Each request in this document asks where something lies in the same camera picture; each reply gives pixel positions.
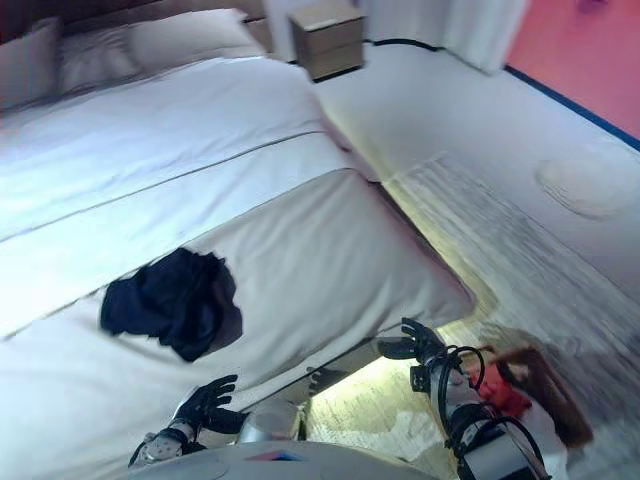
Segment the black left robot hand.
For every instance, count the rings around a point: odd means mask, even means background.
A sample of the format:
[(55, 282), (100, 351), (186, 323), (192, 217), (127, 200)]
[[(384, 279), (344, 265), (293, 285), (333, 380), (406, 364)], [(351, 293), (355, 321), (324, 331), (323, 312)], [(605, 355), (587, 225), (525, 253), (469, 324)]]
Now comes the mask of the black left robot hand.
[(226, 408), (232, 401), (237, 380), (238, 376), (232, 374), (195, 388), (180, 403), (169, 427), (177, 430), (184, 427), (189, 440), (196, 440), (203, 429), (238, 434), (249, 414)]

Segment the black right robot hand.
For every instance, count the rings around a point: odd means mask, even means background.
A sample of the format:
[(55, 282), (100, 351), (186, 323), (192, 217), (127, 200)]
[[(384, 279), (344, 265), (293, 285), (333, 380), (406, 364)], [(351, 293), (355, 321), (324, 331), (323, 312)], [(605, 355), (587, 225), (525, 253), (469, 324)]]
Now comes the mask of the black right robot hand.
[(434, 330), (417, 320), (403, 318), (401, 336), (387, 337), (379, 340), (379, 353), (390, 360), (415, 360), (417, 367), (425, 370), (431, 359), (438, 356), (445, 344)]

